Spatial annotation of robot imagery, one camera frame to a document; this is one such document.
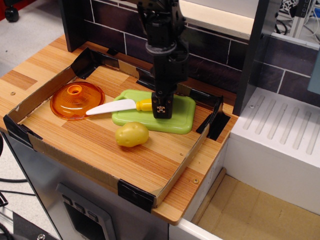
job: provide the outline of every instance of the cardboard floor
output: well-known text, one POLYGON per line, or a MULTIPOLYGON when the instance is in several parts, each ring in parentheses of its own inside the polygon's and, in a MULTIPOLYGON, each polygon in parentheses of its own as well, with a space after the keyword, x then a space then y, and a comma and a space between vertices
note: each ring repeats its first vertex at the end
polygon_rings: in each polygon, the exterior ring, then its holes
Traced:
POLYGON ((319 240, 320 216, 226 175, 198 226, 223 240, 319 240))

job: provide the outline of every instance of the dark brick wall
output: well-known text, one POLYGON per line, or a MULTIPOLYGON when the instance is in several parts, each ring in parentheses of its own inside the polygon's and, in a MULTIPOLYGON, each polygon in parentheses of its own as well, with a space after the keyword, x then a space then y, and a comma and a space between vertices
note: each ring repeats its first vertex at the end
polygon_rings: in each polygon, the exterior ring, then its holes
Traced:
POLYGON ((307 90, 317 53, 272 37, 258 87, 320 107, 320 95, 307 90))
MULTIPOLYGON (((152 62, 136 8, 111 0, 81 4, 89 41, 152 62)), ((237 93, 249 41, 188 23, 182 37, 189 43, 189 76, 237 93)), ((307 91, 316 56, 316 50, 271 37, 258 87, 320 107, 320 96, 307 91)))
MULTIPOLYGON (((152 62, 135 8, 110 0, 82 0, 82 5, 89 41, 152 62)), ((189 76, 236 93, 248 41, 189 24, 182 37, 189 43, 189 76)))

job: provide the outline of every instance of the gray floor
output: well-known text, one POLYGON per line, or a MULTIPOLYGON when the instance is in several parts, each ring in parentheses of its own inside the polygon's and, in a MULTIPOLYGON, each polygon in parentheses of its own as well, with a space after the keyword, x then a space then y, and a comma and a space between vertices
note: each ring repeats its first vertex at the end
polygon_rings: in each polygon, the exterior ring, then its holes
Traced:
MULTIPOLYGON (((21 9, 19 16, 17 22, 0 21, 0 76, 64 34, 58 0, 37 0, 21 9)), ((0 166, 0 178, 25 178, 7 145, 0 157, 0 166)), ((28 183, 0 182, 0 189, 33 192, 28 183)), ((9 202, 6 206, 9 210, 58 238, 35 196, 4 195, 9 202)))

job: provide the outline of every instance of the yellow knife handle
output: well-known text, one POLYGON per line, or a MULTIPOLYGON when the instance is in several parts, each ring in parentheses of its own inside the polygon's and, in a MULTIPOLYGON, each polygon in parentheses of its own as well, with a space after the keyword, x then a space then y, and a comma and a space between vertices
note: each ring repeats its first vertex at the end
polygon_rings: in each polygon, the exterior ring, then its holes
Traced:
POLYGON ((138 111, 152 111, 151 98, 137 101, 135 107, 138 111))

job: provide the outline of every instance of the white knife blade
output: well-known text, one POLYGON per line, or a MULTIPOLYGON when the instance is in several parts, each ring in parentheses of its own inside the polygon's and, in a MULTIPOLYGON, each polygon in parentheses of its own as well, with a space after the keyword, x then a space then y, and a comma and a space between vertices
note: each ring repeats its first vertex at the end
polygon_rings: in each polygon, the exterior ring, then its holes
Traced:
POLYGON ((90 116, 95 114, 105 114, 130 109, 136 109, 136 102, 132 99, 121 99, 96 106, 86 111, 85 114, 90 116))

